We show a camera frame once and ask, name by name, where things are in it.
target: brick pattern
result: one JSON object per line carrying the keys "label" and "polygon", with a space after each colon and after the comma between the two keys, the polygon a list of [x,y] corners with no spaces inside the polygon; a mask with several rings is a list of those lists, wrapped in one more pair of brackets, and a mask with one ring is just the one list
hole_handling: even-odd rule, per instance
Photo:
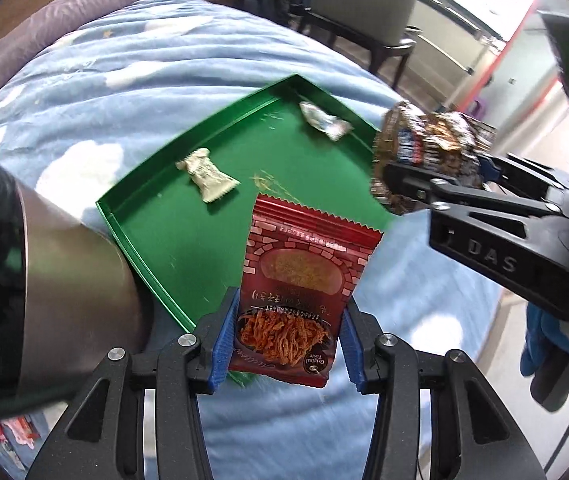
{"label": "brick pattern", "polygon": [[311,251],[331,260],[340,268],[345,280],[342,294],[343,296],[350,296],[354,288],[356,288],[356,284],[360,276],[362,276],[365,265],[373,251],[355,244],[345,244],[343,242],[336,245],[343,246],[346,250],[340,251],[335,248],[310,244],[302,238],[292,237],[291,234],[279,232],[277,226],[270,223],[268,219],[254,215],[247,239],[247,252],[245,254],[243,272],[255,274],[260,256],[267,251],[285,248]]}

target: bed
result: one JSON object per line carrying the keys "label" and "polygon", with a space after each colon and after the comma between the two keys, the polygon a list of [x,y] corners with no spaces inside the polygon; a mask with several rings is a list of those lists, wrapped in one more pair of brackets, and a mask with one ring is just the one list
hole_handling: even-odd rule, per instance
{"label": "bed", "polygon": [[[139,0],[57,39],[2,86],[0,164],[106,233],[94,204],[120,178],[216,110],[291,73],[376,127],[400,98],[293,30],[202,0]],[[415,348],[461,348],[476,358],[500,288],[431,250],[428,223],[426,211],[395,221],[354,294],[362,310]],[[178,334],[157,307],[149,348]],[[362,475],[377,399],[360,396],[349,383],[340,351],[324,389],[259,377],[244,389],[227,381],[199,403],[216,480]],[[426,446],[428,396],[421,406]],[[151,407],[149,394],[148,478],[154,474]],[[1,454],[0,461],[11,469]]]}

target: chair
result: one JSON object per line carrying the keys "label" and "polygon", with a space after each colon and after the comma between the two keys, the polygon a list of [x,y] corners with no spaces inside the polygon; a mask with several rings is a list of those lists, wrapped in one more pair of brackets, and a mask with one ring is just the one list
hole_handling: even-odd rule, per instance
{"label": "chair", "polygon": [[398,82],[416,41],[405,35],[407,22],[416,0],[311,0],[298,26],[304,32],[308,25],[328,30],[328,46],[333,47],[338,36],[359,44],[371,53],[369,72],[377,75],[389,57],[400,57],[391,87]]}

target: red snack packet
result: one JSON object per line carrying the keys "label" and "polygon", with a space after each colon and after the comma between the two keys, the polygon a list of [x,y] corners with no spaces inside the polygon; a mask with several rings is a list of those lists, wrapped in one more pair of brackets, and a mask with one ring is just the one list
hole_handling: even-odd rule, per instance
{"label": "red snack packet", "polygon": [[342,311],[382,233],[258,195],[229,369],[321,388]]}

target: black bag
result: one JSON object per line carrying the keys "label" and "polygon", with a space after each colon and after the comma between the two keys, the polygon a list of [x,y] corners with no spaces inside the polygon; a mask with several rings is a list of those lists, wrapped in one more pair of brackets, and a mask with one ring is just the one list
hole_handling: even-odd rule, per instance
{"label": "black bag", "polygon": [[289,27],[288,0],[234,0],[233,6],[283,27]]}

